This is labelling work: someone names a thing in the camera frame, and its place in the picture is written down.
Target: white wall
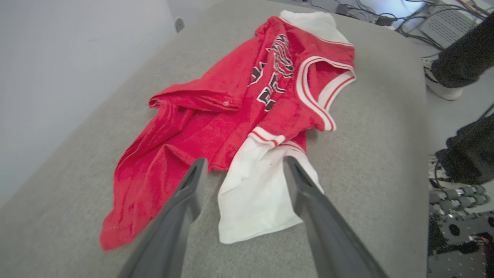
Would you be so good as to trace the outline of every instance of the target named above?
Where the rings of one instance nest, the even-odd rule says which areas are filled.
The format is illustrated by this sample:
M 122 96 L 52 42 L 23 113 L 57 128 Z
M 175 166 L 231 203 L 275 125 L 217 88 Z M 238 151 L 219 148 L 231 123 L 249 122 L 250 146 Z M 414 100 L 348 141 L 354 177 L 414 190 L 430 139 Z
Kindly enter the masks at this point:
M 182 18 L 187 28 L 201 12 L 222 1 L 224 0 L 168 0 L 168 5 L 173 19 Z
M 0 206 L 174 34 L 166 0 L 0 0 Z

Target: gray surface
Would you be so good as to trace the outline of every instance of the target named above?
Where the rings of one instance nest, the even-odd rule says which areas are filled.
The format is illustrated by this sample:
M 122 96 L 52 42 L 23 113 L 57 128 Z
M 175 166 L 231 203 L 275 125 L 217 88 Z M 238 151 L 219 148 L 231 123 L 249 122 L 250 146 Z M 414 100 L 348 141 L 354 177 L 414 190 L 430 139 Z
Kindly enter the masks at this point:
M 123 84 L 0 209 L 0 277 L 114 277 L 140 238 L 103 252 L 99 233 L 113 203 L 114 167 L 156 113 L 148 99 L 200 77 L 285 8 L 308 11 L 256 0 L 218 5 Z M 327 196 L 384 270 L 391 277 L 423 277 L 428 187 L 420 61 L 394 32 L 336 21 L 355 44 L 358 79 L 331 107 L 338 130 L 309 132 L 309 159 Z M 302 225 L 218 243 L 216 194 L 223 177 L 208 177 L 182 277 L 315 277 Z

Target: black pants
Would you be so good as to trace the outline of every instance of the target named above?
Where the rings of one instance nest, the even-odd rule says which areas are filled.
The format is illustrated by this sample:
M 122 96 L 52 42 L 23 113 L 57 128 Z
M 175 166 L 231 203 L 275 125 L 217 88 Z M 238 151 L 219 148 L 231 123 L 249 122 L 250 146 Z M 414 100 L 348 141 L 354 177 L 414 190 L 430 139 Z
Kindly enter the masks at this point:
M 479 80 L 494 66 L 494 12 L 477 27 L 445 49 L 432 63 L 432 74 L 441 85 L 459 88 Z

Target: white floor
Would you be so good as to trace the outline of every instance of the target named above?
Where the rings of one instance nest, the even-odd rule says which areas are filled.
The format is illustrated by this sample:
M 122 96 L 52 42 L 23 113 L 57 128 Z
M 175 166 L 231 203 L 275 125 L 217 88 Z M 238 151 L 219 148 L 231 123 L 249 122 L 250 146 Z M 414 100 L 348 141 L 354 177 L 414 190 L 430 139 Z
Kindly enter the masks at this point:
M 303 2 L 302 0 L 273 0 L 295 5 L 310 6 L 310 0 Z M 342 3 L 357 6 L 355 0 L 340 0 Z M 404 0 L 361 0 L 367 6 L 370 6 L 377 13 L 390 12 L 398 17 L 407 16 L 421 7 L 419 2 L 406 2 Z M 338 2 L 335 0 L 312 0 L 312 5 L 319 10 L 329 10 L 335 12 Z M 421 56 L 427 56 L 438 51 L 430 46 L 427 46 L 415 39 L 410 39 L 417 46 L 417 59 Z M 456 131 L 461 127 L 468 125 L 477 120 L 490 105 L 494 102 L 494 68 L 488 70 L 478 82 L 467 86 L 464 89 L 462 98 L 456 101 L 447 101 L 437 97 L 429 89 L 427 89 L 427 104 L 429 108 L 429 150 L 433 154 L 440 149 L 446 148 L 446 140 L 453 137 Z M 487 194 L 494 199 L 494 181 L 484 185 Z M 482 212 L 494 210 L 493 202 L 470 209 L 471 212 Z

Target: jersey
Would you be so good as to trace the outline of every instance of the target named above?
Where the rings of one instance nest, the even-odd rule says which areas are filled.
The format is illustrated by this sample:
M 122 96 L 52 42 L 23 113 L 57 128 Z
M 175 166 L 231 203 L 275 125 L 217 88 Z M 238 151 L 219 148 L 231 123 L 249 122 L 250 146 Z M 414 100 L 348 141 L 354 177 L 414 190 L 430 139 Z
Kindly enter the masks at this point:
M 102 248 L 132 241 L 195 159 L 207 158 L 210 171 L 226 171 L 245 142 L 267 151 L 311 127 L 334 130 L 329 107 L 355 80 L 353 58 L 353 45 L 331 15 L 284 11 L 200 79 L 152 97 L 149 105 L 159 111 L 114 173 L 114 207 L 103 222 Z

